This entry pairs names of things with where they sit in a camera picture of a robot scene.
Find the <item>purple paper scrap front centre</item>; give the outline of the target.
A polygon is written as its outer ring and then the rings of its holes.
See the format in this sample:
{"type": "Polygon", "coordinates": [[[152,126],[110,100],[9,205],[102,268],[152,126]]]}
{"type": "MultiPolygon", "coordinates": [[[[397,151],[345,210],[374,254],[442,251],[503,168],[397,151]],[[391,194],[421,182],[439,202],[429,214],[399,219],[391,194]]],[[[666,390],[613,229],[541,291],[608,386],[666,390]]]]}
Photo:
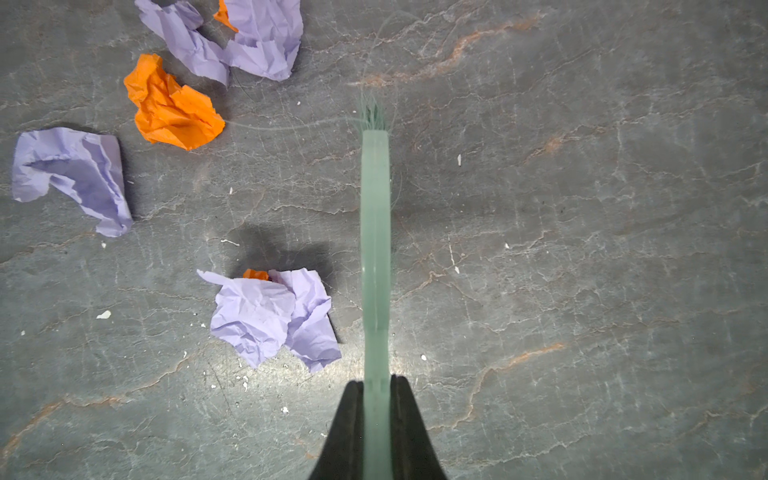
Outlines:
{"type": "Polygon", "coordinates": [[[202,270],[197,274],[220,287],[211,334],[231,345],[251,367],[283,347],[312,373],[342,357],[329,318],[332,300],[316,271],[270,270],[266,280],[202,270]]]}

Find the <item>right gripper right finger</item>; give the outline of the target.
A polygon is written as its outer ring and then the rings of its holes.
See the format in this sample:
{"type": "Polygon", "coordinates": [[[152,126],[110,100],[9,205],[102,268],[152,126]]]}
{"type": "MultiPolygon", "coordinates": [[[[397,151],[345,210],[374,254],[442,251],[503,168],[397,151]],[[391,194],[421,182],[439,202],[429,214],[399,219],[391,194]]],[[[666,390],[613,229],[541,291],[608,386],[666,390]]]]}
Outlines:
{"type": "Polygon", "coordinates": [[[390,430],[394,479],[447,480],[404,376],[391,377],[390,430]]]}

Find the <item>orange paper scrap under right arm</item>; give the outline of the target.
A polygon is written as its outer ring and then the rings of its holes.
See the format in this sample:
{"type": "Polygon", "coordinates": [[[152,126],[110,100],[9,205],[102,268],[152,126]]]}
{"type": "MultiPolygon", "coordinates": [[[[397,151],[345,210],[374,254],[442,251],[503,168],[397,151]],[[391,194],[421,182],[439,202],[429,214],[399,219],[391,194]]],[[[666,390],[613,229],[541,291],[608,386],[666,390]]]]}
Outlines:
{"type": "Polygon", "coordinates": [[[269,281],[270,275],[267,271],[260,271],[260,270],[254,270],[254,269],[247,269],[243,273],[243,278],[246,279],[256,279],[261,281],[269,281]]]}

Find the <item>green hand brush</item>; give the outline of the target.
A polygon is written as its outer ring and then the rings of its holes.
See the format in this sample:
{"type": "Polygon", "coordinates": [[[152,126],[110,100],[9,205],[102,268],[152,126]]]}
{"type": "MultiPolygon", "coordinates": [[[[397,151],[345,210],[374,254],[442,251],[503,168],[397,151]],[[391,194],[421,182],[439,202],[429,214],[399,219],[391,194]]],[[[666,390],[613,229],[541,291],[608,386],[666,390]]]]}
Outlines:
{"type": "Polygon", "coordinates": [[[389,132],[382,107],[361,98],[360,251],[365,339],[363,477],[392,479],[389,324],[391,186],[389,132]]]}

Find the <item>orange paper scrap cluster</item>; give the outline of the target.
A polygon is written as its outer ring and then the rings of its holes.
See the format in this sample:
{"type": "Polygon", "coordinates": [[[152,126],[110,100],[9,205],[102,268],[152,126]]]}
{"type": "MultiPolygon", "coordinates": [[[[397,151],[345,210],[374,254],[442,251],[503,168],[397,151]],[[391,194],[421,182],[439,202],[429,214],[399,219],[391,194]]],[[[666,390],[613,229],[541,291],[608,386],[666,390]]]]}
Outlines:
{"type": "Polygon", "coordinates": [[[229,14],[226,2],[224,0],[218,1],[218,10],[214,14],[213,18],[224,26],[228,27],[233,32],[237,33],[238,29],[234,27],[229,20],[229,14]]]}

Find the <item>orange paper scrap front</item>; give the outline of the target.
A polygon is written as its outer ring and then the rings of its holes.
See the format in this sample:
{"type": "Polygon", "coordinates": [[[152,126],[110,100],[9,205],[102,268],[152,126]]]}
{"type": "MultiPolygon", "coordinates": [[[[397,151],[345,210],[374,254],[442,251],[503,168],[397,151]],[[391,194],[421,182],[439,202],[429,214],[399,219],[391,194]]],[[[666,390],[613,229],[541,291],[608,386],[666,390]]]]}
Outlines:
{"type": "Polygon", "coordinates": [[[164,71],[163,60],[156,54],[142,54],[124,86],[137,107],[137,129],[151,143],[191,151],[210,143],[226,126],[211,99],[180,85],[164,71]]]}

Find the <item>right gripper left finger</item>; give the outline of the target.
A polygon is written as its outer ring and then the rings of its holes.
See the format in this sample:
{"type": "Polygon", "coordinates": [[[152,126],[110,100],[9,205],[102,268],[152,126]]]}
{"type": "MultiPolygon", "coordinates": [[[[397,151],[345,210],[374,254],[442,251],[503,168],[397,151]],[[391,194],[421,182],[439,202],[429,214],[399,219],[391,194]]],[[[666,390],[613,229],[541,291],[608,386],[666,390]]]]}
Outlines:
{"type": "Polygon", "coordinates": [[[363,478],[364,384],[347,383],[309,480],[363,478]]]}

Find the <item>purple paper scrap right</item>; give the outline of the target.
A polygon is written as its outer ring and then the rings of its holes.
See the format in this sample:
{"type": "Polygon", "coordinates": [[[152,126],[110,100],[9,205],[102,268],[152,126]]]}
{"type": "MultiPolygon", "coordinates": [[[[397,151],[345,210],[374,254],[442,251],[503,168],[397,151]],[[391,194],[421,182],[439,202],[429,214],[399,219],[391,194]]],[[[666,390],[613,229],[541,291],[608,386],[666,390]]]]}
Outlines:
{"type": "Polygon", "coordinates": [[[299,0],[222,1],[220,12],[235,35],[221,47],[199,32],[204,19],[191,3],[135,3],[142,23],[176,59],[195,75],[223,85],[231,67],[273,81],[291,76],[303,35],[300,5],[299,0]]]}

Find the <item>purple paper scrap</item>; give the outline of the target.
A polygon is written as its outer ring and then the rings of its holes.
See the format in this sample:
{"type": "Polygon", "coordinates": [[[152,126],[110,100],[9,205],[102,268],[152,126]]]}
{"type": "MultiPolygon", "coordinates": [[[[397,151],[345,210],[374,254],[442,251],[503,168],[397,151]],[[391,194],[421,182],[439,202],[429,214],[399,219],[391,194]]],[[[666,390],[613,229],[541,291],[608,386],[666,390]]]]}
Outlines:
{"type": "Polygon", "coordinates": [[[195,75],[223,85],[231,67],[273,81],[291,76],[303,35],[300,5],[299,0],[222,1],[220,12],[235,35],[221,47],[199,32],[204,19],[191,3],[135,3],[142,23],[176,59],[195,75]]]}
{"type": "Polygon", "coordinates": [[[270,270],[266,280],[202,270],[197,274],[220,287],[211,334],[231,345],[251,367],[283,347],[312,373],[342,357],[329,318],[332,300],[316,271],[270,270]]]}
{"type": "Polygon", "coordinates": [[[22,203],[56,188],[97,219],[95,230],[105,237],[120,237],[133,225],[120,146],[113,135],[66,127],[22,133],[14,151],[11,187],[13,198],[22,203]]]}

